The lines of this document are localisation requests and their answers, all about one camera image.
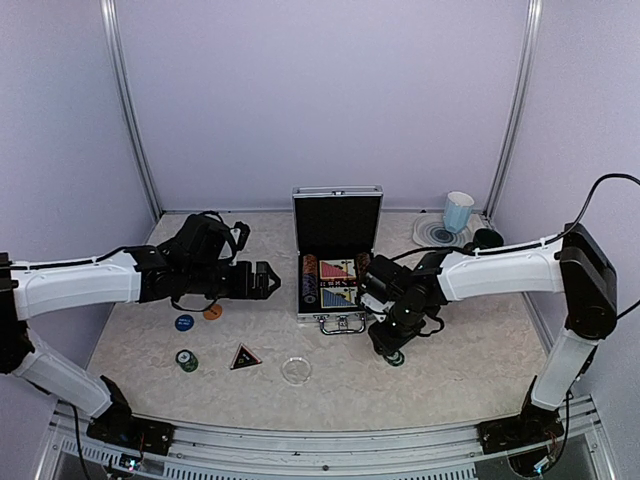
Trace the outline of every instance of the white wall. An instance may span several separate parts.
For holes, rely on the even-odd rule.
[[[557,232],[610,171],[640,176],[640,3],[546,0],[522,129],[496,217],[508,240]],[[640,297],[640,189],[605,183],[584,219],[618,271],[619,311]],[[536,295],[552,332],[561,296]],[[622,479],[640,471],[640,311],[600,347],[580,389],[593,394]]]
[[[118,3],[164,208],[290,208],[296,185],[382,184],[387,207],[482,207],[527,0]]]
[[[53,260],[143,242],[153,222],[99,2],[3,0],[0,8],[0,251],[14,260]],[[59,312],[30,325],[84,365],[108,311]],[[0,375],[0,478],[33,478],[53,405]]]

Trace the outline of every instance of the floor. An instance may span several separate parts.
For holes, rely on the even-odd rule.
[[[383,213],[376,252],[388,256],[416,248],[417,213]],[[297,267],[291,213],[224,215],[242,220],[251,236],[244,260],[268,260],[282,287],[267,301],[222,300],[215,321],[193,314],[195,326],[179,332],[180,312],[168,301],[117,305],[91,360],[90,371],[114,380],[134,412],[208,425],[300,431],[378,430],[479,420],[515,413],[545,353],[522,297],[496,295],[443,308],[446,328],[403,348],[406,362],[390,367],[368,335],[325,336],[295,315]],[[184,215],[165,215],[151,244],[172,236]],[[472,217],[472,229],[482,226]],[[419,258],[408,258],[407,263]],[[262,364],[230,370],[238,345]],[[199,367],[175,363],[182,349]],[[309,381],[287,383],[281,365],[302,356]]]

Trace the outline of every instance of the case handle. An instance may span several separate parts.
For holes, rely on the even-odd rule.
[[[324,315],[318,317],[320,331],[325,335],[351,335],[355,333],[363,333],[367,329],[367,315],[364,313],[360,314],[360,328],[358,328],[357,330],[354,328],[349,328],[348,315],[340,315],[338,317],[337,330],[327,330],[324,326],[326,321],[327,317],[325,317]]]

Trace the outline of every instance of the metal track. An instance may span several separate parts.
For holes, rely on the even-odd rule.
[[[109,53],[111,55],[111,64],[116,76],[118,94],[120,96],[120,103],[124,119],[127,124],[127,130],[129,132],[129,139],[131,140],[131,145],[133,147],[136,167],[138,168],[138,173],[142,180],[149,208],[157,222],[160,220],[160,216],[162,215],[162,206],[153,182],[147,156],[145,155],[144,148],[142,147],[140,129],[138,128],[138,121],[136,120],[135,110],[133,108],[129,82],[127,80],[127,69],[124,62],[122,44],[120,42],[116,3],[115,0],[100,0],[100,6],[102,7],[102,21],[104,23],[104,30],[107,36],[107,46],[109,47]]]
[[[601,436],[600,420],[590,397],[571,402],[570,436]],[[468,480],[475,479],[475,463],[503,456],[486,456],[475,423],[374,432],[287,432],[193,423],[176,425],[167,457],[146,454],[145,477],[180,480],[271,480],[274,478],[331,478],[346,480]],[[86,431],[87,419],[81,419]],[[60,452],[77,455],[71,410],[58,405],[49,428],[41,480],[51,479]],[[593,457],[599,479],[613,480],[606,442]],[[82,437],[88,461],[116,464],[120,455],[137,452]],[[519,453],[529,448],[514,450]]]
[[[525,98],[529,87],[529,79],[533,68],[533,57],[535,54],[536,43],[538,42],[541,13],[542,0],[529,0],[529,11],[524,34],[524,43],[522,44],[522,53],[520,54],[520,67],[518,68],[516,91],[513,97],[513,103],[511,104],[507,131],[502,142],[498,169],[496,170],[485,207],[485,215],[489,218],[493,218],[496,213],[500,196],[504,190],[509,165],[511,164],[513,148],[516,143],[516,136],[520,127],[520,120],[522,119]]]

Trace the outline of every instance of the blue coaster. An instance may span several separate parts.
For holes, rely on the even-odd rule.
[[[178,318],[176,318],[176,328],[181,332],[186,332],[187,330],[189,330],[191,327],[193,327],[194,323],[195,321],[193,320],[193,317],[191,315],[180,315]]]

